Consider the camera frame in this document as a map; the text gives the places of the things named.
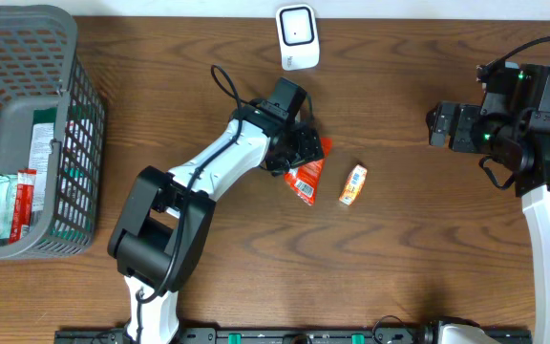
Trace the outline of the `large red snack bag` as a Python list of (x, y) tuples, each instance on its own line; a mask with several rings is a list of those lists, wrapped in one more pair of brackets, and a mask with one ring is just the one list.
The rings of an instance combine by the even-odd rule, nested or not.
[(298, 168), (290, 169), (284, 174), (284, 180), (288, 186), (306, 204), (314, 205), (316, 190), (326, 163), (326, 157), (332, 146), (330, 138), (321, 139), (324, 157), (318, 161), (312, 161)]

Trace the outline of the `small orange snack packet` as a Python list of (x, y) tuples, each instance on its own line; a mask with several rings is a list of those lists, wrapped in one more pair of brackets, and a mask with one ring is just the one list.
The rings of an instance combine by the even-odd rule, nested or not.
[(342, 204), (351, 205), (357, 199), (366, 181), (368, 170), (357, 164), (349, 173), (343, 191), (339, 197)]

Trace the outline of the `slim red stick packet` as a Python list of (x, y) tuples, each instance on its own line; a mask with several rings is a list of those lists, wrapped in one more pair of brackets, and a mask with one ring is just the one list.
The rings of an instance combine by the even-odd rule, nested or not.
[(32, 197), (36, 181), (35, 169), (19, 170), (9, 243), (22, 239), (29, 231), (32, 215)]

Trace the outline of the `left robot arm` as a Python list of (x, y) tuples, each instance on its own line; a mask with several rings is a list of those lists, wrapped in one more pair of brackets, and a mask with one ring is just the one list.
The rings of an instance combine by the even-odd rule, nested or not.
[(190, 161), (136, 177), (108, 244), (129, 289), (127, 343), (171, 343), (179, 292), (196, 268), (219, 198), (248, 171), (282, 175), (324, 156), (307, 121), (246, 107)]

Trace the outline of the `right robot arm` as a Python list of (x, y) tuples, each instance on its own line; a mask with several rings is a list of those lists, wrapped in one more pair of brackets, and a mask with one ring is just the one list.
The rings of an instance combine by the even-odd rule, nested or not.
[(505, 63), (482, 83), (481, 104), (440, 101), (428, 112), (429, 144), (479, 154), (496, 188), (515, 189), (533, 253), (533, 340), (550, 343), (550, 66)]

